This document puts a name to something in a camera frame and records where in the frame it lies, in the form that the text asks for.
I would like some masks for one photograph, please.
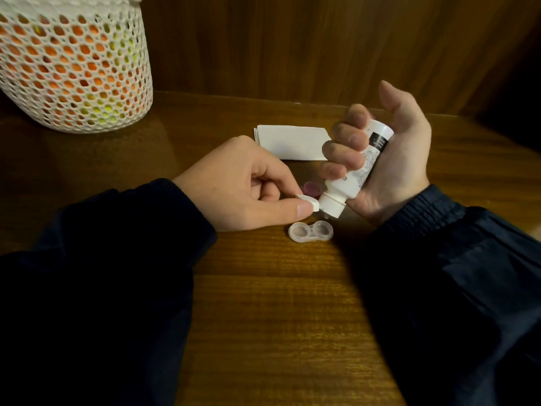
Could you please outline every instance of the hand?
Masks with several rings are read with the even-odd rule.
[[[429,186],[426,162],[431,137],[430,124],[411,94],[382,81],[379,95],[383,107],[393,115],[390,127],[394,136],[379,155],[357,197],[346,202],[375,226],[381,225]],[[354,104],[334,125],[334,141],[323,145],[323,154],[330,161],[321,165],[323,178],[340,179],[348,171],[364,165],[364,157],[359,151],[368,145],[368,137],[362,130],[370,118],[370,112],[364,106]]]
[[[246,231],[285,225],[307,218],[312,204],[291,171],[247,136],[222,144],[173,182],[192,200],[217,231]]]

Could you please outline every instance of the dark blue sleeve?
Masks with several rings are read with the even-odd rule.
[[[68,206],[32,251],[0,257],[15,403],[173,405],[192,267],[215,240],[160,179]]]
[[[435,186],[368,239],[356,273],[408,404],[541,404],[541,244]]]

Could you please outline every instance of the bottle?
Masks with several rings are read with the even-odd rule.
[[[370,120],[366,134],[369,136],[369,146],[361,152],[365,156],[363,167],[348,172],[342,179],[325,181],[327,191],[319,198],[319,208],[332,217],[338,218],[346,207],[346,200],[355,198],[361,191],[375,161],[394,132],[384,123]]]

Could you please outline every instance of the folded white tissue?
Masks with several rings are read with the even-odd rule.
[[[321,146],[331,139],[324,128],[292,125],[258,125],[254,138],[281,160],[298,161],[324,161]]]

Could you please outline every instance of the wooden table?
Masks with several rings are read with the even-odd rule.
[[[4,110],[0,253],[29,247],[67,203],[174,177],[228,138],[252,135],[258,124],[330,130],[343,111],[157,92],[150,113],[132,127],[76,136]],[[541,156],[462,118],[429,119],[431,181],[541,238]],[[315,162],[288,164],[301,184],[317,177]],[[296,244],[287,227],[220,234],[195,268],[178,405],[404,404],[342,253],[371,228],[351,212],[331,222],[330,242]]]

